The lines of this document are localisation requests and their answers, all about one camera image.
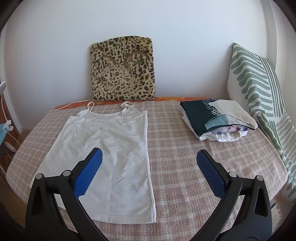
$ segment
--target bed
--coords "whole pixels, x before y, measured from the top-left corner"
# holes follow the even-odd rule
[[[184,123],[179,105],[180,100],[193,99],[156,98],[134,104],[136,109],[148,111],[148,152],[157,222],[125,225],[94,221],[109,240],[190,240],[220,201],[196,164],[196,154],[201,149],[206,149],[227,171],[235,171],[241,177],[262,175],[270,199],[286,183],[287,171],[278,153],[258,128],[235,142],[197,140]],[[25,203],[30,194],[29,183],[69,115],[76,115],[87,103],[51,110],[15,154],[6,178]],[[102,114],[120,110],[120,104],[114,103],[97,103],[93,109]],[[225,230],[234,222],[242,198],[239,197]],[[75,230],[66,211],[61,209],[61,213],[67,226]]]

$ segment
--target white cable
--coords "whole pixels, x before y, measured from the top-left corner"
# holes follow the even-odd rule
[[[13,139],[15,139],[9,132],[5,131],[6,133],[8,133]]]
[[[7,119],[6,115],[5,115],[5,111],[4,111],[4,107],[3,107],[3,100],[2,99],[3,99],[3,93],[1,94],[2,111],[3,111],[3,114],[4,114],[4,117],[5,117],[6,122],[8,122],[8,119]]]
[[[67,106],[69,106],[69,105],[71,105],[71,104],[74,104],[74,103],[79,103],[79,102],[83,102],[83,101],[91,101],[91,100],[82,100],[82,101],[76,101],[76,102],[72,102],[72,103],[70,103],[70,104],[67,104],[67,105],[65,105],[65,106],[63,106],[63,107],[61,107],[61,108],[58,108],[58,109],[56,109],[56,110],[60,110],[60,109],[63,109],[63,108],[65,108],[65,107],[67,107]]]

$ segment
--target folded clothes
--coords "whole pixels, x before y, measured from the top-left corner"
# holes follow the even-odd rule
[[[184,122],[199,140],[235,141],[258,126],[236,101],[205,99],[180,105]]]

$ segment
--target white fabric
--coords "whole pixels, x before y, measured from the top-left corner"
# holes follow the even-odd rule
[[[154,223],[147,111],[134,109],[130,102],[122,107],[122,112],[97,114],[88,105],[87,110],[70,116],[35,175],[57,176],[72,170],[94,147],[99,147],[103,162],[86,194],[79,197],[88,215],[108,223]],[[56,198],[58,206],[65,208],[60,196]]]
[[[235,131],[235,132],[228,132],[228,133],[211,133],[207,132],[201,135],[200,137],[195,133],[192,125],[190,124],[189,118],[185,112],[185,110],[181,107],[182,118],[188,128],[193,132],[194,136],[200,140],[209,140],[209,141],[219,141],[219,142],[232,142],[236,141],[241,137],[245,137],[248,131]]]
[[[209,105],[215,107],[221,115],[232,116],[239,120],[240,123],[237,124],[245,125],[251,127],[252,129],[256,129],[258,127],[256,121],[235,100],[219,99],[214,102],[210,102]]]

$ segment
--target green striped pillow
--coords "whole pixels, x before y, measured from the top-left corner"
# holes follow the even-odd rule
[[[296,129],[285,110],[272,63],[234,43],[227,90],[258,123],[278,151],[287,172],[286,193],[296,201]]]

